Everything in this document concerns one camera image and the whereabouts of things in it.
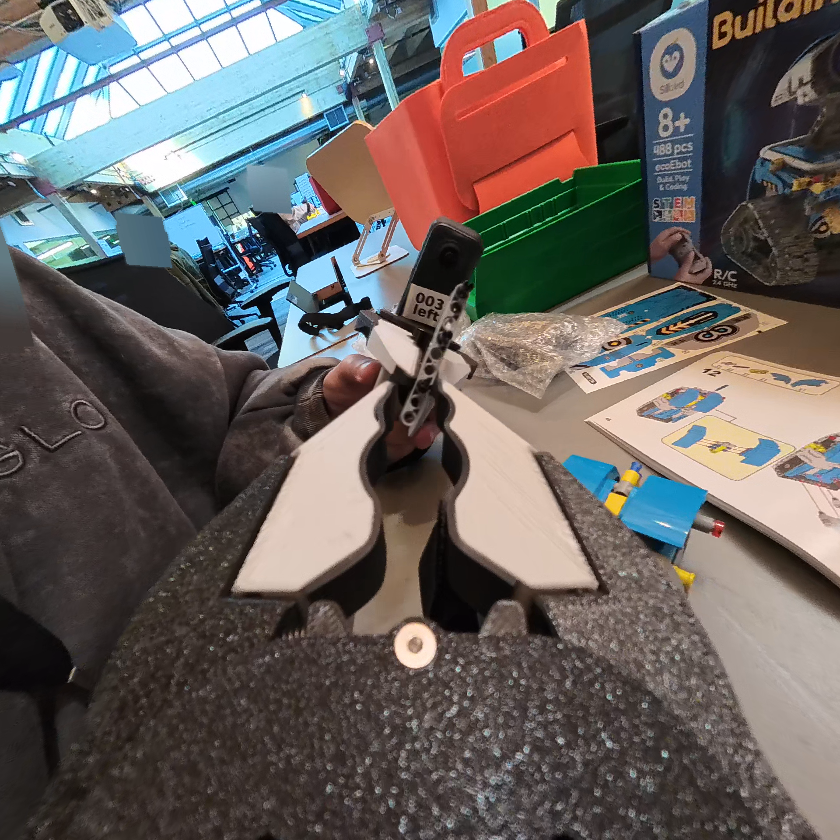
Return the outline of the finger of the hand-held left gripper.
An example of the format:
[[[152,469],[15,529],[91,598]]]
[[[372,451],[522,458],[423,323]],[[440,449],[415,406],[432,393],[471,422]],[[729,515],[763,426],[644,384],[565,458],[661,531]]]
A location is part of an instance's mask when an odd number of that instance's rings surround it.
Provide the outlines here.
[[[392,377],[395,373],[416,378],[421,362],[421,351],[412,334],[394,324],[376,324],[366,340],[366,352],[379,362],[377,381]]]
[[[477,362],[468,356],[443,356],[437,371],[436,391],[443,391],[445,384],[456,389],[476,372]]]

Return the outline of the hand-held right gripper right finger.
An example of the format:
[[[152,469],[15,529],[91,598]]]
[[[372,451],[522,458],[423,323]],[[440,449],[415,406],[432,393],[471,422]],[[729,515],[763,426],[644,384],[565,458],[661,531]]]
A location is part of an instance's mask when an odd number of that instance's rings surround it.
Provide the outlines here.
[[[537,458],[501,421],[450,384],[438,408],[445,579],[457,595],[595,591],[598,580]]]

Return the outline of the grey perforated brick beam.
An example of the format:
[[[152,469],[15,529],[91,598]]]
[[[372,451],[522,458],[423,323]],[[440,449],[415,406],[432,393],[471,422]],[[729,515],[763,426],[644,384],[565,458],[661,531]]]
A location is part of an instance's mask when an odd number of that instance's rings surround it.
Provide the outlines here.
[[[434,384],[440,365],[453,341],[455,324],[473,287],[474,281],[467,279],[453,289],[432,338],[423,352],[418,371],[411,380],[411,387],[399,415],[399,420],[406,427],[410,438],[416,435],[417,429],[424,424],[434,405]]]

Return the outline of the person's left forearm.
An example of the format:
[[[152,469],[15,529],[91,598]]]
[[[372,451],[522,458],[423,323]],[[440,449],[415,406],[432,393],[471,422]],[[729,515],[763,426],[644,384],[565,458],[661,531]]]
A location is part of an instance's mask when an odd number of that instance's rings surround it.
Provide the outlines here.
[[[217,462],[220,496],[237,495],[330,424],[324,382],[338,364],[326,357],[246,375]]]

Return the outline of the grey desk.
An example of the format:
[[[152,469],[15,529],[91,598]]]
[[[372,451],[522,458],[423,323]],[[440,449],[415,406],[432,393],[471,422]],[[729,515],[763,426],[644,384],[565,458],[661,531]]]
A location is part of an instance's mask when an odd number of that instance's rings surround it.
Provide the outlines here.
[[[680,371],[691,360],[583,393],[566,374],[542,400],[504,384],[465,392],[538,450],[620,469],[631,456],[586,419]],[[761,750],[821,838],[839,837],[838,588],[778,543],[713,506],[720,539],[689,541],[695,614],[716,647]]]

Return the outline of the crumpled clear plastic bag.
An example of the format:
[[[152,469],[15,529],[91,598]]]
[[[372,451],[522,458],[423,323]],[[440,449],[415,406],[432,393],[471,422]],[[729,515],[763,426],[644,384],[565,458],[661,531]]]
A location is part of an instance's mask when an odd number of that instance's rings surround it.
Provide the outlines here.
[[[457,338],[476,376],[542,398],[560,373],[596,357],[624,326],[613,318],[566,313],[491,313]]]

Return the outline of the small angled stand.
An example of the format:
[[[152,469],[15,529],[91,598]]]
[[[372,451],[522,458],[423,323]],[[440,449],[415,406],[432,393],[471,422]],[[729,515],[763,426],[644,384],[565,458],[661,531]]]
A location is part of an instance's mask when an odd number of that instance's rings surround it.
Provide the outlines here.
[[[321,312],[339,303],[350,305],[352,297],[334,256],[329,258],[329,266],[326,273],[316,279],[313,289],[303,286],[298,279],[291,280],[287,292],[290,305],[306,313]]]

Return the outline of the green plastic bin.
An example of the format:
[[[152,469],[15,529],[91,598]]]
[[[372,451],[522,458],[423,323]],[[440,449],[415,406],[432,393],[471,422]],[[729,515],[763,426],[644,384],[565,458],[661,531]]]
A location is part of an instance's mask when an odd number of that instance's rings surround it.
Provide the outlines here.
[[[467,312],[544,312],[648,261],[640,160],[583,167],[470,219],[484,250]]]

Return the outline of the orange felt bag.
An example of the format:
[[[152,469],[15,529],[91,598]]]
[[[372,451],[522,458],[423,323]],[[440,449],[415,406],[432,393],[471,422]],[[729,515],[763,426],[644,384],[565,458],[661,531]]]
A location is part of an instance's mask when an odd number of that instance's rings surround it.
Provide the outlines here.
[[[449,37],[439,79],[366,139],[406,235],[483,214],[597,164],[585,21],[553,34],[530,2],[467,19]]]

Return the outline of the blue brick vehicle model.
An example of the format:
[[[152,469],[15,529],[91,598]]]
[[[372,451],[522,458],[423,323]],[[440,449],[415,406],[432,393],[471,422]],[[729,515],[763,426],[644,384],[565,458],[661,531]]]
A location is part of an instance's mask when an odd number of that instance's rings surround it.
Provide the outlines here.
[[[704,490],[662,477],[644,478],[637,461],[620,473],[614,465],[572,455],[563,467],[652,551],[667,559],[685,590],[690,590],[696,576],[680,564],[691,533],[719,538],[725,529],[722,521],[701,511],[707,500]]]

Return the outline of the blue sticker sheet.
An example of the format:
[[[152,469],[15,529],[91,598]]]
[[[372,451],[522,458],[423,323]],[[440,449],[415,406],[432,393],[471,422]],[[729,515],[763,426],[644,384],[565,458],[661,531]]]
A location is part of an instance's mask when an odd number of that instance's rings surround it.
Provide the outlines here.
[[[585,393],[785,325],[785,320],[683,283],[597,315],[623,327],[592,358],[570,367],[569,377]]]

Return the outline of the building instruction booklet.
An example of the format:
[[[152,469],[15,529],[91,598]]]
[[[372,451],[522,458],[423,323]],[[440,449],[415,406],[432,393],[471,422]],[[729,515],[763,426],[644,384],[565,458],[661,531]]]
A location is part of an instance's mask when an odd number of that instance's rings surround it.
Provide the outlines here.
[[[839,584],[838,378],[718,352],[586,422]]]

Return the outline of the blue black toy box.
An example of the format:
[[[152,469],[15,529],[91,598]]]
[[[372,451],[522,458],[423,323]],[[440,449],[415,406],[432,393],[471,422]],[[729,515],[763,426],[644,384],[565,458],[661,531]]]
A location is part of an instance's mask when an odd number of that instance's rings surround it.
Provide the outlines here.
[[[650,274],[838,308],[839,2],[684,2],[635,44]]]

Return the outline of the black office chair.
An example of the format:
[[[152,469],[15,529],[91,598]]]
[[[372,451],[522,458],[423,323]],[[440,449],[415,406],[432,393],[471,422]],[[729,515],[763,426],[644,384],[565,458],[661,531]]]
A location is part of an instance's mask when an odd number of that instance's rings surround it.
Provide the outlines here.
[[[281,347],[282,337],[273,318],[258,318],[236,328],[222,311],[187,289],[168,269],[129,266],[122,256],[116,256],[60,272],[162,327],[190,333],[222,350],[246,350],[246,340],[262,332],[271,335],[278,350]]]

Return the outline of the white ceiling device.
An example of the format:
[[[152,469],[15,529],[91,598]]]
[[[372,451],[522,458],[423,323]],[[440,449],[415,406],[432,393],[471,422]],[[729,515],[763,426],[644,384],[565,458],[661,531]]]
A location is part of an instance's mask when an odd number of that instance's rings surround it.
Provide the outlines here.
[[[53,45],[89,65],[120,60],[138,46],[128,26],[106,1],[50,2],[38,23]]]

